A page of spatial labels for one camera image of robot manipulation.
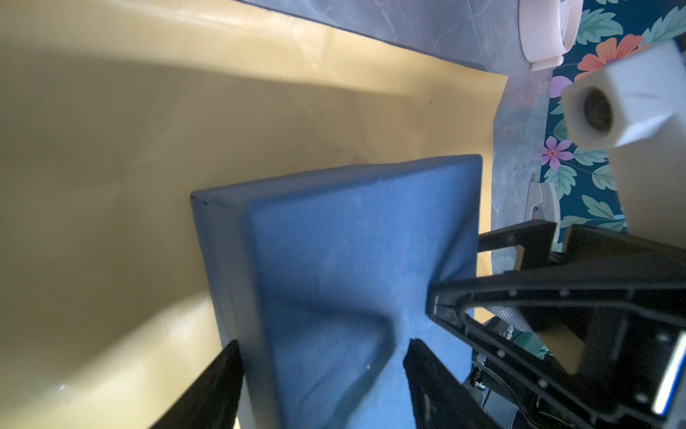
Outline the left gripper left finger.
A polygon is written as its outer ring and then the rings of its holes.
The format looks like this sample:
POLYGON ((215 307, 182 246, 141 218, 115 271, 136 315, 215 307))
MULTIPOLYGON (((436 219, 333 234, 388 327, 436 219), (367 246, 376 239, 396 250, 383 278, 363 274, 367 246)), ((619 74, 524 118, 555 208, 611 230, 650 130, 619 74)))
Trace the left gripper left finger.
POLYGON ((243 378, 239 343, 234 340, 151 428, 232 429, 243 378))

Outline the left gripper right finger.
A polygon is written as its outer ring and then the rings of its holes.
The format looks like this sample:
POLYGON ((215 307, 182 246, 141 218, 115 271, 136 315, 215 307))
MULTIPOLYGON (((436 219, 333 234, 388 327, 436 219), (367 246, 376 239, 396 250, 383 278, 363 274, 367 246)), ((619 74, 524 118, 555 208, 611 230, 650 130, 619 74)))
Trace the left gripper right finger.
POLYGON ((498 429, 423 341, 410 341, 403 367, 418 428, 498 429))

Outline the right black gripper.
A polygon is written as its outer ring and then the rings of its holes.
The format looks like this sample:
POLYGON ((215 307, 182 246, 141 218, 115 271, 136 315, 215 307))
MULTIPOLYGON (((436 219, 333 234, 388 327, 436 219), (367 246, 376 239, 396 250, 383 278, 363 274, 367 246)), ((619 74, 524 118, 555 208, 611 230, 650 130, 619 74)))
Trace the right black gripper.
POLYGON ((528 394, 531 421, 577 428, 685 425, 685 252, 630 234, 534 219, 479 235, 478 251, 516 248, 515 270, 435 288, 428 314, 528 394), (512 309, 551 352, 540 359, 468 315, 512 309))

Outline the blue gift box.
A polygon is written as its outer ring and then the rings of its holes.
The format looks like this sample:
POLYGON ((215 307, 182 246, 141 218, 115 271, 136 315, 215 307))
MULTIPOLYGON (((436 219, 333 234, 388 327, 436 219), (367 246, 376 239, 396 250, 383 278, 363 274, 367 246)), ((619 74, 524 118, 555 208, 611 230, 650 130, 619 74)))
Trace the blue gift box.
POLYGON ((426 314, 476 274, 482 159, 433 157, 195 191, 223 343, 255 428, 412 428, 403 360, 423 341, 464 380, 472 350, 426 314))

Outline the yellow orange wrapping paper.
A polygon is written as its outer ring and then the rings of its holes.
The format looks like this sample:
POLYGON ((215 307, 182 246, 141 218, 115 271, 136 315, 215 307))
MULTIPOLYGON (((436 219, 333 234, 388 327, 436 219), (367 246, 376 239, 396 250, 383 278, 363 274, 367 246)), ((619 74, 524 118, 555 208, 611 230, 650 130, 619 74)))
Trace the yellow orange wrapping paper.
POLYGON ((501 74, 235 1, 1 5, 1 425, 147 428, 221 348, 189 197, 493 160, 501 74))

